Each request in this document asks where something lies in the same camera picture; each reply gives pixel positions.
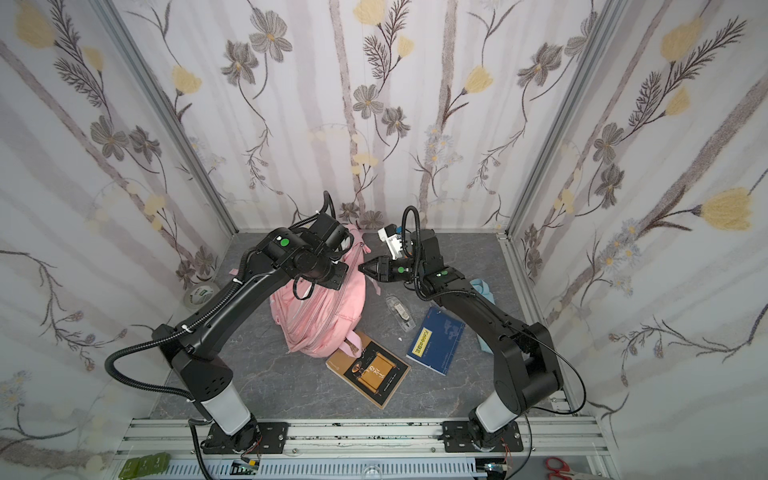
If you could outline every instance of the blue book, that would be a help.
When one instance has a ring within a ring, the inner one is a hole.
[[[436,307],[430,307],[407,356],[440,375],[448,373],[465,324]]]

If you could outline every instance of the yellow label with text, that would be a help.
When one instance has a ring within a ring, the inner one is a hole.
[[[422,329],[422,332],[419,334],[419,340],[413,346],[412,353],[414,355],[421,356],[424,353],[424,349],[427,347],[427,342],[429,341],[430,336],[432,336],[432,331]]]

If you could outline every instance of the wallpapered panel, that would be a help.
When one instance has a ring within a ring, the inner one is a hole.
[[[766,23],[630,3],[515,232],[623,478],[762,473]]]
[[[100,478],[155,397],[106,355],[168,321],[228,236],[87,3],[0,12],[0,476]]]
[[[602,2],[133,2],[125,24],[240,227],[506,227]]]

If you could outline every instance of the scissors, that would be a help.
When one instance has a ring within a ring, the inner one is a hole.
[[[573,472],[571,467],[562,458],[558,457],[547,458],[545,465],[547,465],[547,470],[551,470],[548,476],[549,480],[554,480],[555,478],[560,480],[610,480],[609,478],[598,477],[588,473]]]

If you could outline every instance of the robotic arm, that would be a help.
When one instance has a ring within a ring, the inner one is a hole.
[[[296,298],[295,282],[300,277],[313,283],[306,298],[314,285],[334,290],[342,285],[348,266],[340,259],[351,247],[352,238],[336,220],[330,195],[324,194],[323,209],[316,215],[289,228],[273,230],[246,251],[231,284],[206,306],[174,327],[159,326],[150,342],[115,352],[105,362],[107,372],[119,382],[194,402],[206,420],[215,422],[203,443],[206,452],[245,452],[257,445],[263,434],[233,386],[232,370],[218,355],[224,343],[263,301],[291,280]],[[477,295],[461,272],[444,265],[434,232],[425,230],[421,238],[418,213],[414,207],[406,209],[409,211],[416,215],[413,253],[406,249],[403,258],[377,257],[359,269],[378,281],[413,283],[419,298],[435,300],[451,310],[491,347],[495,391],[470,412],[469,430],[478,448],[492,447],[517,415],[562,387],[554,353],[541,348],[552,348],[549,332],[540,323],[525,325]],[[344,247],[346,239],[349,246]],[[187,390],[139,382],[114,365],[122,356],[155,347],[161,349]]]

